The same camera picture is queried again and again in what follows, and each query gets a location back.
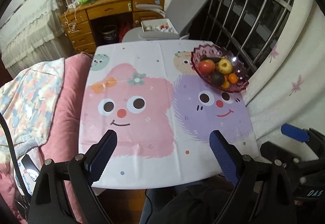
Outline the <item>purple glass fruit bowl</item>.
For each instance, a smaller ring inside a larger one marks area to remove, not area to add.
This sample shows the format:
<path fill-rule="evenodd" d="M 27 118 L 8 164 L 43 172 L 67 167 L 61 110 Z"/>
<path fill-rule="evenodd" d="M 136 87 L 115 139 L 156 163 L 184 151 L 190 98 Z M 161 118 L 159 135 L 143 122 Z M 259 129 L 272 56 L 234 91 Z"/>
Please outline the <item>purple glass fruit bowl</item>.
<path fill-rule="evenodd" d="M 230 51 L 217 45 L 199 45 L 191 52 L 194 71 L 208 85 L 229 92 L 240 93 L 248 86 L 248 70 Z"/>

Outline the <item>pink quilt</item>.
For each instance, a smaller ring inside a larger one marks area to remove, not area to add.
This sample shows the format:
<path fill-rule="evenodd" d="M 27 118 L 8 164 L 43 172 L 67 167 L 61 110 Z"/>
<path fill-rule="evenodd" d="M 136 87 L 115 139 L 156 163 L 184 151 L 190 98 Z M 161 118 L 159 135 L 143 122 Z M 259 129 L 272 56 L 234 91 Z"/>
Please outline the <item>pink quilt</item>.
<path fill-rule="evenodd" d="M 78 153 L 81 105 L 92 59 L 86 53 L 64 59 L 64 81 L 48 141 L 25 154 L 30 156 L 37 168 L 41 168 L 46 159 L 53 159 L 54 162 L 70 161 Z"/>

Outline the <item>wooden desk with drawers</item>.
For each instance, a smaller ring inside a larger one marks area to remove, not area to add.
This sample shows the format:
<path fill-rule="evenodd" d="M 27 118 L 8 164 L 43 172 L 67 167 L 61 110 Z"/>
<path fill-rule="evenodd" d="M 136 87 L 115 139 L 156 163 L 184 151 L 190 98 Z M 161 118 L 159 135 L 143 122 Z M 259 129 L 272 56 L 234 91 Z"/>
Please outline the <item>wooden desk with drawers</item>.
<path fill-rule="evenodd" d="M 69 8 L 61 15 L 61 22 L 75 53 L 94 53 L 100 45 L 121 42 L 129 30 L 141 26 L 141 21 L 162 17 L 137 8 L 138 4 L 163 7 L 164 0 L 98 0 Z M 106 41 L 103 38 L 101 30 L 107 25 L 117 26 L 115 40 Z"/>

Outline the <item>white box on chair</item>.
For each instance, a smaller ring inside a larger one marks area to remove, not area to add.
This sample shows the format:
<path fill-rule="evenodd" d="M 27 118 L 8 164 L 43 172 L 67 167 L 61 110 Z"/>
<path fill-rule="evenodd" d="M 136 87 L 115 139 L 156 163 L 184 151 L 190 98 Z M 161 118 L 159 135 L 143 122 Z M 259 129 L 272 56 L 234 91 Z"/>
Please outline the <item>white box on chair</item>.
<path fill-rule="evenodd" d="M 177 34 L 175 27 L 172 25 L 169 19 L 150 19 L 141 21 L 142 30 L 145 31 L 159 31 L 159 32 L 170 32 Z"/>

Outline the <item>pastel patchwork blanket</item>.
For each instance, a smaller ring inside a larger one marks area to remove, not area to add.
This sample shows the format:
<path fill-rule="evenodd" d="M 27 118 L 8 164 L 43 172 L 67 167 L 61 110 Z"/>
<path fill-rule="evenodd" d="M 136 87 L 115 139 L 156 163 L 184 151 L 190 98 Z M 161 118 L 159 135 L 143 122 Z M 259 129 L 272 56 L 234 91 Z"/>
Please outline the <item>pastel patchwork blanket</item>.
<path fill-rule="evenodd" d="M 26 68 L 1 87 L 1 114 L 17 157 L 48 141 L 63 81 L 64 58 L 60 58 Z"/>

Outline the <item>blackened banana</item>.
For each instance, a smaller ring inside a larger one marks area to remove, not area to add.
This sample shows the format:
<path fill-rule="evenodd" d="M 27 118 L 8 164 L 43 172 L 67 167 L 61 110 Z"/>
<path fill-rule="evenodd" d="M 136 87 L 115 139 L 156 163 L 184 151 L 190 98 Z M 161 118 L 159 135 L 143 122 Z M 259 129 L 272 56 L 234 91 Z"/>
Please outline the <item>blackened banana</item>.
<path fill-rule="evenodd" d="M 214 63 L 218 63 L 221 59 L 223 59 L 223 58 L 222 57 L 207 57 L 206 55 L 202 55 L 200 57 L 200 61 L 211 60 Z"/>

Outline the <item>cartoon printed tablecloth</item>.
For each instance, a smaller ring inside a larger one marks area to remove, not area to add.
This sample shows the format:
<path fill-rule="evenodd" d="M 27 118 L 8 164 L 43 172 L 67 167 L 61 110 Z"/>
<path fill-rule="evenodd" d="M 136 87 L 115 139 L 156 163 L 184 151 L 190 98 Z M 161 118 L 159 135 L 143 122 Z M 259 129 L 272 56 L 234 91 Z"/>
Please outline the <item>cartoon printed tablecloth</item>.
<path fill-rule="evenodd" d="M 99 46 L 84 91 L 79 152 L 109 129 L 117 146 L 101 189 L 180 185 L 219 174 L 209 146 L 218 130 L 242 154 L 258 155 L 240 94 L 216 90 L 192 70 L 193 50 L 215 53 L 198 40 L 135 41 Z"/>

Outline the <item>red apple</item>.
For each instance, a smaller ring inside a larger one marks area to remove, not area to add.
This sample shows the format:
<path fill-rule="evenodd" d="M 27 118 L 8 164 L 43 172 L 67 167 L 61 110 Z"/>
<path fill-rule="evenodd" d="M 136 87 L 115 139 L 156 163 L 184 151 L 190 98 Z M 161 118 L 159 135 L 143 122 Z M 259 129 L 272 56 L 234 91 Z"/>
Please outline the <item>red apple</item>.
<path fill-rule="evenodd" d="M 203 60 L 198 65 L 198 70 L 203 76 L 208 76 L 215 70 L 215 63 L 212 60 Z"/>

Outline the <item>dark avocado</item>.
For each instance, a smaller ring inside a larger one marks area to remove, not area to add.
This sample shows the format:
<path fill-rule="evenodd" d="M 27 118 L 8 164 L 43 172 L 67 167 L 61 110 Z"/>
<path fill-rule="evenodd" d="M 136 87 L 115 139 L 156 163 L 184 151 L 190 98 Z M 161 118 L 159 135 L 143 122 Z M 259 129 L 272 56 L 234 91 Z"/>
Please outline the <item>dark avocado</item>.
<path fill-rule="evenodd" d="M 220 87 L 225 82 L 225 77 L 221 72 L 213 72 L 210 75 L 210 83 L 215 87 Z"/>

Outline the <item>small yellow citrus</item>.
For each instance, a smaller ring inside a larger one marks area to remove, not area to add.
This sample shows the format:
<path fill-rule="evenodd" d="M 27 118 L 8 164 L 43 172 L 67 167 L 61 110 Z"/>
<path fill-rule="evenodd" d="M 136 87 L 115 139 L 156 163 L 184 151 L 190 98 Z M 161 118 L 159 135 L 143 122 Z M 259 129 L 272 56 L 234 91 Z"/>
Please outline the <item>small yellow citrus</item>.
<path fill-rule="evenodd" d="M 224 89 L 227 89 L 229 86 L 230 86 L 230 83 L 227 80 L 221 85 L 221 87 Z"/>

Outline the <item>white lace bed cover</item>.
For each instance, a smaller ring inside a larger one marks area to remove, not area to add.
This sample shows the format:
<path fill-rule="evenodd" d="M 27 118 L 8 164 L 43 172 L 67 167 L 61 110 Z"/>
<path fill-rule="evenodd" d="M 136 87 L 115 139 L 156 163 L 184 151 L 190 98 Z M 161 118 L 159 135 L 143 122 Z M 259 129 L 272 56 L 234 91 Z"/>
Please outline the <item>white lace bed cover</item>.
<path fill-rule="evenodd" d="M 60 15 L 64 0 L 27 0 L 1 28 L 1 60 L 11 77 L 38 62 L 70 57 L 74 49 Z"/>

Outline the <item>brown speckled pear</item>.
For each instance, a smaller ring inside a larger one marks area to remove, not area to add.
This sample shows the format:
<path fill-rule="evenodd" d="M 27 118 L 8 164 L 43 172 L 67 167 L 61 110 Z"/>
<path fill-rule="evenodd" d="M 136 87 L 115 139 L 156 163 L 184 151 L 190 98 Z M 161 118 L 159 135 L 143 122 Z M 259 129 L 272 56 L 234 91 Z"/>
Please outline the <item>brown speckled pear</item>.
<path fill-rule="evenodd" d="M 228 59 L 223 58 L 218 62 L 218 70 L 222 74 L 231 74 L 233 70 L 233 65 Z"/>

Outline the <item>grey office chair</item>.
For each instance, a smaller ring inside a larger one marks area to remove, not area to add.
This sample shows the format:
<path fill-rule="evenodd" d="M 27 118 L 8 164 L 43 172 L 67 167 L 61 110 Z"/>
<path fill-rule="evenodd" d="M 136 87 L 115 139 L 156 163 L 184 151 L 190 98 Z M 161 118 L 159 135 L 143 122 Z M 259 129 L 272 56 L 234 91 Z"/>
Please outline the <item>grey office chair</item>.
<path fill-rule="evenodd" d="M 141 10 L 158 13 L 169 19 L 177 34 L 159 31 L 143 31 L 142 26 L 129 30 L 123 37 L 123 42 L 141 40 L 179 40 L 188 38 L 188 30 L 208 0 L 171 0 L 168 8 L 163 11 L 162 6 L 155 4 L 138 4 Z"/>

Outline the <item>large mandarin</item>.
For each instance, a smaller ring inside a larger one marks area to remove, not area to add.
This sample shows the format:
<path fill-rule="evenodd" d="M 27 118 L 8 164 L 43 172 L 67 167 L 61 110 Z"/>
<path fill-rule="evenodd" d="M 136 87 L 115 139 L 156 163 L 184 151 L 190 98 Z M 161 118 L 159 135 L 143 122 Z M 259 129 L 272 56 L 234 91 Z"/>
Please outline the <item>large mandarin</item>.
<path fill-rule="evenodd" d="M 234 73 L 231 73 L 228 75 L 228 78 L 227 78 L 228 82 L 230 84 L 237 84 L 238 82 L 238 76 Z"/>

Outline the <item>white floral curtain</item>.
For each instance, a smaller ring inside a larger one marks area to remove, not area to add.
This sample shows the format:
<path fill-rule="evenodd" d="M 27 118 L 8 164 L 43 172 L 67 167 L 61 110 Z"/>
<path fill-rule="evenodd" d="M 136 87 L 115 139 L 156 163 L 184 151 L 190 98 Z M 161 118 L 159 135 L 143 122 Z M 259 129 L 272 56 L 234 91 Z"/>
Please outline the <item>white floral curtain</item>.
<path fill-rule="evenodd" d="M 285 27 L 243 94 L 259 145 L 270 141 L 301 157 L 316 155 L 282 135 L 288 123 L 324 133 L 324 14 L 315 0 L 294 0 Z"/>

